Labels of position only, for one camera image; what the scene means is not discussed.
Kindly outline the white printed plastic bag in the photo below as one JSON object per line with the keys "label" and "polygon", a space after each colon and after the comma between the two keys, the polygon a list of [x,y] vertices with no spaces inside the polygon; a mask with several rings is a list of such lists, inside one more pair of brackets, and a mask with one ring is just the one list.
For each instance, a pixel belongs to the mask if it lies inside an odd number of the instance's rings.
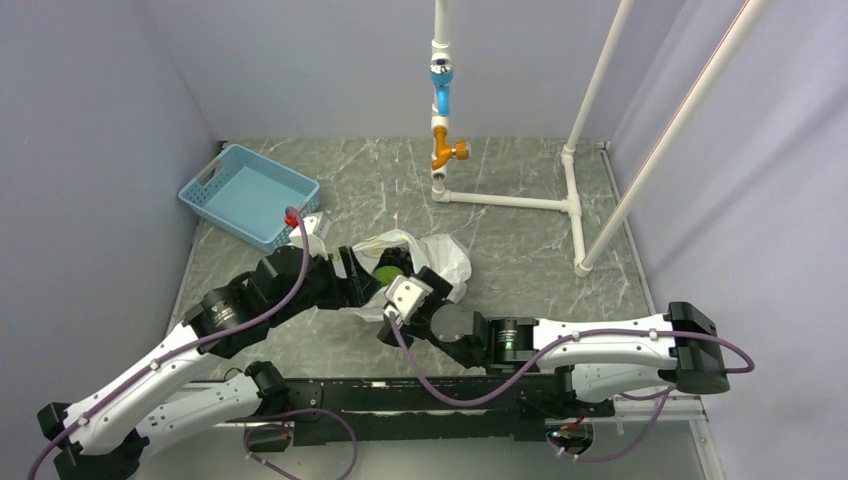
{"label": "white printed plastic bag", "polygon": [[452,234],[439,233],[416,238],[402,229],[393,229],[356,243],[352,250],[369,272],[377,267],[380,255],[390,247],[400,247],[411,254],[413,272],[428,267],[448,281],[452,291],[448,299],[461,300],[472,275],[469,249]]}

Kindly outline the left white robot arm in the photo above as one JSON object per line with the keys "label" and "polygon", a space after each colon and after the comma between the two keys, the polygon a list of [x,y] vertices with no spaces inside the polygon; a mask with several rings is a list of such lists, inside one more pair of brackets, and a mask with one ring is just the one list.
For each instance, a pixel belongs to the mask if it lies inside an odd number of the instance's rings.
{"label": "left white robot arm", "polygon": [[362,307],[381,288],[349,247],[324,255],[277,249],[254,270],[208,292],[153,351],[107,386],[38,412],[58,476],[128,479],[147,456],[215,424],[279,417],[291,405],[289,388],[269,361],[254,362],[212,389],[170,397],[299,313]]}

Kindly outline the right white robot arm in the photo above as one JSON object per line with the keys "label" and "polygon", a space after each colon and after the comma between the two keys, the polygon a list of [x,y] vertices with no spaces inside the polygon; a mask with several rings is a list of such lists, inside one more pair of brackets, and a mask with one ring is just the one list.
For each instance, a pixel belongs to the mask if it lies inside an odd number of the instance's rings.
{"label": "right white robot arm", "polygon": [[449,300],[452,285],[427,267],[413,268],[410,252],[390,247],[379,270],[393,272],[383,308],[384,343],[409,349],[430,342],[465,368],[482,368],[507,380],[476,399],[454,399],[426,376],[419,380],[435,398],[456,407],[482,405],[504,394],[527,373],[563,369],[551,388],[557,411],[574,415],[588,403],[648,387],[696,395],[725,393],[727,342],[715,324],[687,302],[647,317],[567,323],[538,317],[486,317]]}

